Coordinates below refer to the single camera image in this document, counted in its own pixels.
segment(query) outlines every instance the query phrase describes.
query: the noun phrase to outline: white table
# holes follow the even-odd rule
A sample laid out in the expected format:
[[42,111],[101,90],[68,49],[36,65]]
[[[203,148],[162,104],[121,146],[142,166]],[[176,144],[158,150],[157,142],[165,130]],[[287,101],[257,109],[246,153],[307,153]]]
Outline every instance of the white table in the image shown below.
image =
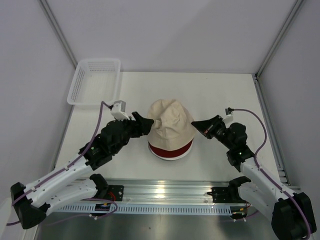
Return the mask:
[[[196,121],[216,115],[225,116],[225,108],[244,108],[263,118],[253,78],[250,74],[123,72],[119,99],[126,102],[126,112],[146,116],[158,99],[178,99]],[[75,155],[92,137],[99,108],[75,107],[67,128],[56,166]],[[104,109],[100,129],[113,120]],[[246,126],[247,144],[254,152],[264,139],[258,120],[249,113],[234,112],[233,122]],[[232,167],[225,148],[216,139],[208,140],[197,132],[191,152],[176,161],[165,161],[148,149],[147,138],[131,139],[109,163],[95,172],[108,179],[212,181],[224,182],[241,176]],[[278,178],[269,140],[258,160]]]

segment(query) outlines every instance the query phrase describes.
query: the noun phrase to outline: beige cloth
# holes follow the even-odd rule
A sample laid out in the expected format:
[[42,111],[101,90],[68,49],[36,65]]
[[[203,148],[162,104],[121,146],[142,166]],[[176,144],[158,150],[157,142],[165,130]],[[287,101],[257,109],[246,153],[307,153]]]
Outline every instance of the beige cloth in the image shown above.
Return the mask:
[[166,151],[178,150],[194,139],[196,129],[188,110],[176,99],[159,99],[149,108],[148,119],[153,119],[147,136],[149,143]]

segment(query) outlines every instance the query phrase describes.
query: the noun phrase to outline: basket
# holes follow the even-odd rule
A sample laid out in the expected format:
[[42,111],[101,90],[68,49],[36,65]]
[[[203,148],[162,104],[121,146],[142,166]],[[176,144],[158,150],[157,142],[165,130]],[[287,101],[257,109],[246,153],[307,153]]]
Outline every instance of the basket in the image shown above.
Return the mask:
[[120,60],[95,58],[81,60],[75,70],[67,102],[77,106],[112,104],[120,91]]

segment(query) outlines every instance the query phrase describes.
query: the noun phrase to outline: gray floor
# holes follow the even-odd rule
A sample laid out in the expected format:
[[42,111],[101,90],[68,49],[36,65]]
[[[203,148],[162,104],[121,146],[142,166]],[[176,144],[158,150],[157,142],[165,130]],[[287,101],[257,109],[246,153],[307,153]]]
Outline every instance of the gray floor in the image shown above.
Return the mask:
[[114,214],[97,221],[53,213],[42,224],[38,240],[275,240],[271,224],[260,213],[247,222],[227,216]]

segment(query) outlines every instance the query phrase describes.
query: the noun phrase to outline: white wall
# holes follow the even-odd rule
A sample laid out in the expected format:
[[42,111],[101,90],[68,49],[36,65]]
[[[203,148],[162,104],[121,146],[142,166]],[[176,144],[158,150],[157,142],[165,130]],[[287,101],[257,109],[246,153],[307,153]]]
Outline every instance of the white wall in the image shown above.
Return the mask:
[[77,60],[124,71],[255,73],[295,0],[48,0]]
[[[2,202],[11,185],[49,171],[71,108],[74,68],[36,0],[1,1],[0,33]],[[7,227],[2,239],[19,239],[21,232],[20,225]]]
[[301,186],[311,198],[318,224],[320,223],[319,9],[320,1],[306,1],[261,79],[289,179],[294,185]]

